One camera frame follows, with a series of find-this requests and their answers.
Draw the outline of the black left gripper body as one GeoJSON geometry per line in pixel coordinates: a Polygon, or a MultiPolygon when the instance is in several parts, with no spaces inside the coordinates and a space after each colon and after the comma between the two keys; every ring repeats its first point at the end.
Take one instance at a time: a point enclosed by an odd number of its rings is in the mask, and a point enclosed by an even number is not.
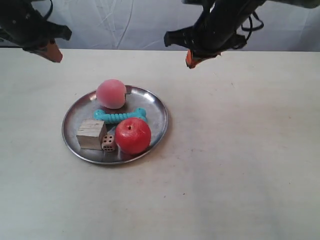
{"type": "Polygon", "coordinates": [[[72,31],[66,25],[48,21],[53,2],[42,15],[31,0],[2,0],[0,2],[0,40],[8,41],[28,52],[39,52],[55,39],[70,40],[72,31]]]}

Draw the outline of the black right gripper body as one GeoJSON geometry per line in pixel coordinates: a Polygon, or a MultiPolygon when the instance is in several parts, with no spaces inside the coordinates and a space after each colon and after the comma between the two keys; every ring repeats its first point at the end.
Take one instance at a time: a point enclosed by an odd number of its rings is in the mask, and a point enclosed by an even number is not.
{"type": "Polygon", "coordinates": [[[203,10],[194,25],[167,31],[164,45],[178,45],[201,54],[242,49],[252,32],[264,23],[256,9],[264,0],[183,0],[186,5],[199,5],[203,10]]]}

